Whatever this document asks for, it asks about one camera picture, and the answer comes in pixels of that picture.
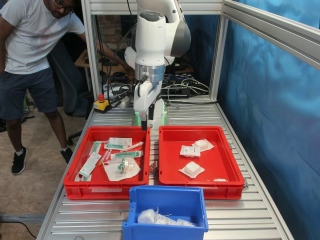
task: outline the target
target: blue crate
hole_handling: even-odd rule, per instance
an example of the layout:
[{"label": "blue crate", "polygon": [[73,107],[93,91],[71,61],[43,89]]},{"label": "blue crate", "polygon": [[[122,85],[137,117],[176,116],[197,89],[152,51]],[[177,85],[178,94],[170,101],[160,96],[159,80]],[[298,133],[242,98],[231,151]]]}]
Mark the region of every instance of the blue crate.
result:
[{"label": "blue crate", "polygon": [[[130,209],[122,225],[123,240],[203,240],[208,232],[204,192],[198,187],[137,186],[130,188]],[[183,219],[196,227],[138,223],[140,213],[147,209]]]}]

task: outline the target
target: blue curtain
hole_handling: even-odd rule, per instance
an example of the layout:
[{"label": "blue curtain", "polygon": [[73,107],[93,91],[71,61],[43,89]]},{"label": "blue curtain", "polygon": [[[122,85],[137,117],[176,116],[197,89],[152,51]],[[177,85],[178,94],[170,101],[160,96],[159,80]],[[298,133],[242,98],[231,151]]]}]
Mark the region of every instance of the blue curtain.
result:
[{"label": "blue curtain", "polygon": [[192,56],[192,66],[199,80],[209,86],[219,16],[185,15],[184,17],[191,32],[189,54]]},{"label": "blue curtain", "polygon": [[[319,0],[238,2],[319,28]],[[188,16],[187,23],[193,63],[208,84],[217,18]],[[230,22],[220,97],[293,237],[319,240],[320,71]]]}]

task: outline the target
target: navy shorts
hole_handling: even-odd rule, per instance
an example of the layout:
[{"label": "navy shorts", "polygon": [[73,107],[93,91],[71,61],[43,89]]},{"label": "navy shorts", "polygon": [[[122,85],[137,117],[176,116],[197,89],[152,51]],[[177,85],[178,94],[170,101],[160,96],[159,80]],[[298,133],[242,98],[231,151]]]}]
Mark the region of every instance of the navy shorts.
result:
[{"label": "navy shorts", "polygon": [[12,121],[23,117],[24,98],[29,90],[40,113],[57,110],[57,94],[51,67],[31,73],[0,73],[0,118]]}]

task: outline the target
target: man's hand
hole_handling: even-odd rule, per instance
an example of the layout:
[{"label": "man's hand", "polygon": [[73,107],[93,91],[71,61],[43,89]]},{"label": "man's hand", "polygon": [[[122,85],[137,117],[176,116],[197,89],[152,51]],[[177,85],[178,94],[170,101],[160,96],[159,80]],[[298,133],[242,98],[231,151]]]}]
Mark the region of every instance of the man's hand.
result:
[{"label": "man's hand", "polygon": [[[82,34],[78,35],[78,37],[82,41],[84,41],[85,43],[87,42],[86,33],[82,33]],[[100,44],[99,44],[98,39],[96,39],[95,48],[96,48],[97,52],[100,53],[102,56],[105,56],[105,57],[107,57],[109,59],[112,59],[115,53],[110,48],[108,48],[107,45],[105,45],[104,43],[102,43],[102,47],[103,47],[103,51],[102,51],[102,49],[100,49]],[[115,56],[114,60],[118,64],[122,65],[126,72],[129,72],[129,71],[132,70],[132,68],[125,61],[123,61],[120,57],[118,57],[117,55]]]}]

